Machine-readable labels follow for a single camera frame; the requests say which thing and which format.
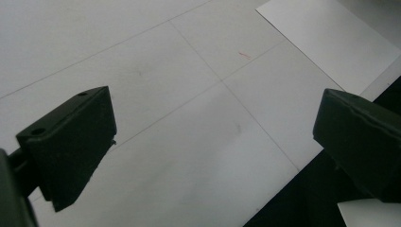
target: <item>red mark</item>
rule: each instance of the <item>red mark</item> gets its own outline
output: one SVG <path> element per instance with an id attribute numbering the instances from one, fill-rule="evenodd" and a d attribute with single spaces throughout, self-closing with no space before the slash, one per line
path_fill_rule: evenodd
<path id="1" fill-rule="evenodd" d="M 244 54 L 244 53 L 238 52 L 238 54 L 244 56 L 247 60 L 250 60 L 250 59 L 251 59 L 250 56 L 248 56 L 248 55 L 246 55 L 246 54 Z"/>

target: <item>black bracket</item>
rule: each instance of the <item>black bracket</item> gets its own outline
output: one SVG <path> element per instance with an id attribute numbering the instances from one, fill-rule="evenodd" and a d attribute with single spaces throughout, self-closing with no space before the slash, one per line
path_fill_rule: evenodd
<path id="1" fill-rule="evenodd" d="M 115 135 L 108 87 L 73 96 L 18 133 L 21 148 L 9 157 L 0 152 L 0 213 L 13 206 L 14 212 L 24 213 L 26 204 L 18 206 L 7 198 L 25 198 L 28 202 L 26 197 L 37 186 L 56 211 L 73 204 L 115 144 Z"/>

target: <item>dark floor area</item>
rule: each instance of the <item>dark floor area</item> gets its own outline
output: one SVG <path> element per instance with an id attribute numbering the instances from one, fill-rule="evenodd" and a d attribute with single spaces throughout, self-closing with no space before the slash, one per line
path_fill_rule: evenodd
<path id="1" fill-rule="evenodd" d="M 374 103 L 401 115 L 401 78 Z M 245 226 L 345 227 L 337 203 L 368 198 L 323 150 Z"/>

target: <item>tile floor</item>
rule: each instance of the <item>tile floor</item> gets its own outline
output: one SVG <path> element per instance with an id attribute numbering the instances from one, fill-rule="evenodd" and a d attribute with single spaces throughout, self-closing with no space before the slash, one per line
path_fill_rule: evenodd
<path id="1" fill-rule="evenodd" d="M 0 3 L 0 144 L 109 85 L 113 147 L 78 201 L 41 226 L 242 226 L 321 147 L 339 87 L 254 9 L 267 0 Z"/>

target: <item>white paper sheet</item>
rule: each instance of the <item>white paper sheet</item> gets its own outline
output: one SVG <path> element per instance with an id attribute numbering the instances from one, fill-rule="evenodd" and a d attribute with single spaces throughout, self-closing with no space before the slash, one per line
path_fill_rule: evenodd
<path id="1" fill-rule="evenodd" d="M 338 204 L 347 227 L 399 227 L 401 204 L 378 200 L 347 201 Z"/>
<path id="2" fill-rule="evenodd" d="M 333 0 L 271 0 L 257 11 L 345 91 L 360 95 L 401 51 Z"/>

